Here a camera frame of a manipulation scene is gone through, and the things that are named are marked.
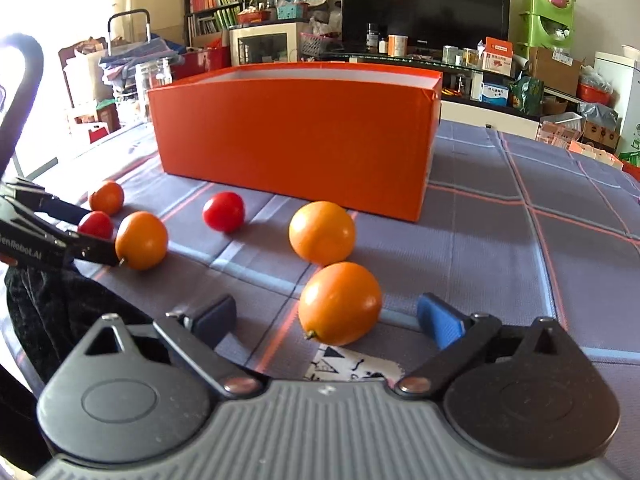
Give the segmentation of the small red tomato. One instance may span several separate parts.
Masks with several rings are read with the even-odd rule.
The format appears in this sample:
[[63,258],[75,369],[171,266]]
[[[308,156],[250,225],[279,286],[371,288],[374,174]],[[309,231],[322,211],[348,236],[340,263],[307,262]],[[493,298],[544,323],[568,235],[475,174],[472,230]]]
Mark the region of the small red tomato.
[[114,226],[112,219],[105,212],[90,211],[81,218],[77,232],[100,238],[101,240],[111,240]]

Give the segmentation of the small orange fruit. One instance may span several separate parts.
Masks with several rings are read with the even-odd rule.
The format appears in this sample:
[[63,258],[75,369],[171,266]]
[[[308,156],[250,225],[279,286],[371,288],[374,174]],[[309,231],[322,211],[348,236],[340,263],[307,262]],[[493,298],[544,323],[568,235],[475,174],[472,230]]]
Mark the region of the small orange fruit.
[[122,187],[115,181],[102,182],[89,194],[89,207],[92,211],[101,211],[108,216],[114,216],[124,206],[125,194]]

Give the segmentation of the red cherry tomato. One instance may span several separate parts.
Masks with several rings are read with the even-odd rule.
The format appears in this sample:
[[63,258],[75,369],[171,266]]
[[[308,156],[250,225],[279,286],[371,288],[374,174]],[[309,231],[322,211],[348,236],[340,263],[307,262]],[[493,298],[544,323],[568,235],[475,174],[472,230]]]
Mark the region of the red cherry tomato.
[[235,192],[217,193],[205,203],[202,218],[214,231],[233,233],[244,226],[244,200]]

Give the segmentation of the blue plaid tablecloth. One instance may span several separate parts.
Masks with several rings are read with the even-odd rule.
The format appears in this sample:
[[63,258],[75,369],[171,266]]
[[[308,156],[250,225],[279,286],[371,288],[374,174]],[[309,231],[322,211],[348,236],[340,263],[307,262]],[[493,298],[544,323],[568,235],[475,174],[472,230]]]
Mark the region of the blue plaid tablecloth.
[[[233,296],[239,321],[219,352],[277,378],[311,373],[318,354],[297,319],[297,299],[314,267],[288,242],[300,201],[246,190],[246,226],[233,236],[201,216],[216,184],[163,170],[155,138],[139,126],[105,139],[39,178],[81,204],[114,179],[131,210],[159,216],[167,258],[136,272],[81,263],[94,278],[149,315],[198,308]],[[431,292],[464,312],[513,325],[549,315],[570,333],[620,401],[608,460],[639,474],[639,185],[623,171],[539,142],[443,122],[430,180],[414,223],[355,214],[352,261],[384,295],[380,322],[350,357],[376,356],[411,370],[426,357],[416,302]]]

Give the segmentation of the clear glass jar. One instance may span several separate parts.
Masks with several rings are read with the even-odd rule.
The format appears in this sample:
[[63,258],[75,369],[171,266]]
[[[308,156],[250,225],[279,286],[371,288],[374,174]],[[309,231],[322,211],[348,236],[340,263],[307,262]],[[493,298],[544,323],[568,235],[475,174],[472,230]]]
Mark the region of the clear glass jar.
[[151,120],[149,92],[157,87],[172,83],[169,58],[158,58],[136,66],[136,81],[138,105],[141,117],[146,122]]

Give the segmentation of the orange cardboard box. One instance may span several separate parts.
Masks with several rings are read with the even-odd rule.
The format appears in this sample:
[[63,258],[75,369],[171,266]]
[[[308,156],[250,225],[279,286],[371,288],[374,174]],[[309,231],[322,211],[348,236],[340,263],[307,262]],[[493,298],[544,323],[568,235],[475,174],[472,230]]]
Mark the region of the orange cardboard box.
[[406,66],[250,64],[152,89],[170,174],[420,218],[442,74]]

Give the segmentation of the white tv cabinet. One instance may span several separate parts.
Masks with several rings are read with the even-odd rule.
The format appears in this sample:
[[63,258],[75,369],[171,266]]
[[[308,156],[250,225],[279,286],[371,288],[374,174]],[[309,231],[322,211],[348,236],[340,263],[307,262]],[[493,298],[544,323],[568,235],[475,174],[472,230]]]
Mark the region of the white tv cabinet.
[[500,132],[533,139],[543,122],[552,122],[579,131],[582,118],[574,110],[544,116],[527,115],[513,107],[513,78],[478,67],[451,65],[428,56],[409,55],[394,58],[387,54],[329,51],[318,55],[321,61],[408,66],[442,73],[442,119],[460,124],[487,127]]

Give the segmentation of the red shopping bag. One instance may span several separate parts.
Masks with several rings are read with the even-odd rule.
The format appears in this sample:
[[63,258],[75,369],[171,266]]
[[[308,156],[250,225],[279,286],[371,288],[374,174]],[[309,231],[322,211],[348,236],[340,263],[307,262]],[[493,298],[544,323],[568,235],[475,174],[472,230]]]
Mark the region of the red shopping bag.
[[183,54],[182,62],[171,67],[171,75],[175,80],[180,80],[230,66],[230,47],[223,44],[222,40],[214,40],[205,47]]

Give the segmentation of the red white medicine box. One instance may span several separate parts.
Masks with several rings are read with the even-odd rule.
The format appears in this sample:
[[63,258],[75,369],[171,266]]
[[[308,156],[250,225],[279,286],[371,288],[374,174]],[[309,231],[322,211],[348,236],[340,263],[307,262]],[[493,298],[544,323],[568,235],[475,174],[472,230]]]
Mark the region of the red white medicine box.
[[513,44],[510,41],[487,37],[480,56],[480,68],[510,77],[512,74]]

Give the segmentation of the brown cardboard box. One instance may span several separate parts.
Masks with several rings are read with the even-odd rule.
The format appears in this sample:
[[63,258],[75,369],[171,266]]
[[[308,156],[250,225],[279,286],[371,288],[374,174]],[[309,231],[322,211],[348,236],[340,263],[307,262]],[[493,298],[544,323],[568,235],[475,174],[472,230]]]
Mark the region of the brown cardboard box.
[[546,88],[576,96],[582,62],[567,54],[544,47],[529,49],[529,73],[544,83]]

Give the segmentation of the white glass door cabinet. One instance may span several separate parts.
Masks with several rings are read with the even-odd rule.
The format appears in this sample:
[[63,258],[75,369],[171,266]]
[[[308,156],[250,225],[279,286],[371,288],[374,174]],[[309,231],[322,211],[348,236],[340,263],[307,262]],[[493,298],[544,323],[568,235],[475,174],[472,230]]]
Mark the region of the white glass door cabinet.
[[298,62],[300,35],[309,31],[308,23],[296,21],[236,26],[229,32],[231,64]]

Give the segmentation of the white small fridge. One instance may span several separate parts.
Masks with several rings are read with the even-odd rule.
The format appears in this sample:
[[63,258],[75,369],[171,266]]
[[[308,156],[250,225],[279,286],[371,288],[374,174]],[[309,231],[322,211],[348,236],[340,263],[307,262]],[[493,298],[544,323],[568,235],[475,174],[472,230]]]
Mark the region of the white small fridge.
[[613,88],[610,107],[620,118],[620,140],[616,151],[628,153],[639,149],[640,72],[638,58],[598,51],[594,68]]

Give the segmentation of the green stacked plastic bins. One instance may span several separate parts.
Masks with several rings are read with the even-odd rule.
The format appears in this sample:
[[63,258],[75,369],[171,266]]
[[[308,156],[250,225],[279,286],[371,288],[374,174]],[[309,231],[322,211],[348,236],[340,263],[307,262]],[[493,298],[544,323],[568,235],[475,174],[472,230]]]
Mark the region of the green stacked plastic bins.
[[573,47],[576,0],[522,0],[515,53],[528,58],[533,48],[569,54]]

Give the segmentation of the black flat television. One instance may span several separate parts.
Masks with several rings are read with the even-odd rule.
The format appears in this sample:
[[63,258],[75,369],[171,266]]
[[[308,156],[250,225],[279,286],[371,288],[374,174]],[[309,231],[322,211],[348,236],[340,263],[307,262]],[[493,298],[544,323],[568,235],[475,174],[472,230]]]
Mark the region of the black flat television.
[[511,0],[342,0],[345,46],[361,50],[368,27],[408,38],[411,47],[474,48],[509,35]]

